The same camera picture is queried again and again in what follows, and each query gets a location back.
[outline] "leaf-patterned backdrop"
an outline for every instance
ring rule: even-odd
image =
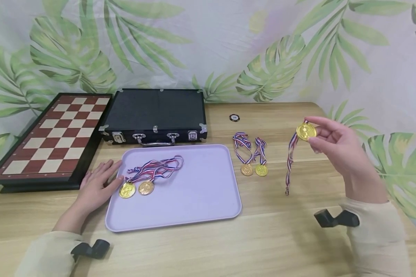
[[[416,2],[0,0],[0,157],[58,92],[314,102],[416,224]]]

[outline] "wooden tabletop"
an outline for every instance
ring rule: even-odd
[[[239,122],[231,122],[230,114]],[[285,196],[287,144],[304,116],[323,115],[311,103],[207,105],[207,143],[226,145],[234,162],[242,213],[205,224],[113,234],[105,228],[106,207],[83,232],[86,241],[105,239],[104,260],[82,258],[72,276],[351,276],[352,254],[345,227],[322,229],[313,217],[328,208],[334,215],[344,196],[342,177],[327,158],[300,141],[295,150],[290,196]],[[232,135],[243,131],[268,143],[269,173],[240,174]],[[132,146],[101,144],[91,167],[118,160]],[[30,242],[51,231],[77,191],[0,194],[0,276],[12,276]],[[413,276],[416,228],[403,215]]]

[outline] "chessboard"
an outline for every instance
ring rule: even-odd
[[[2,192],[78,189],[111,97],[60,93],[0,161]]]

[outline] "beige sleeve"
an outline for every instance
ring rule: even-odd
[[[346,198],[340,206],[359,216],[359,227],[347,227],[359,276],[411,277],[406,233],[393,204]]]
[[[15,277],[68,277],[74,268],[71,251],[82,242],[79,234],[53,231],[33,241]]]

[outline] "medal ribbon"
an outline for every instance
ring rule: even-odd
[[[265,156],[265,146],[267,145],[267,143],[260,137],[257,137],[255,139],[255,143],[256,143],[256,151],[254,152],[253,160],[255,160],[257,156],[260,155],[260,164],[265,165],[267,163],[267,158]]]
[[[293,164],[293,152],[294,148],[296,147],[296,144],[299,140],[299,137],[297,136],[297,133],[295,132],[292,139],[289,143],[289,155],[287,157],[287,176],[285,177],[285,195],[290,195],[290,174],[291,174],[291,165]]]
[[[127,170],[128,174],[136,173],[133,177],[125,177],[127,183],[135,183],[142,180],[153,182],[155,178],[169,178],[173,172],[182,168],[184,159],[181,155],[175,155],[173,158],[166,160],[151,160],[141,167]]]
[[[254,159],[254,155],[251,152],[251,141],[248,140],[248,135],[244,132],[237,132],[233,137],[233,141],[234,152],[236,153],[238,159],[244,164],[249,164]],[[246,161],[237,152],[237,149],[242,146],[245,146],[245,148],[248,149],[248,151],[250,152],[250,158]]]

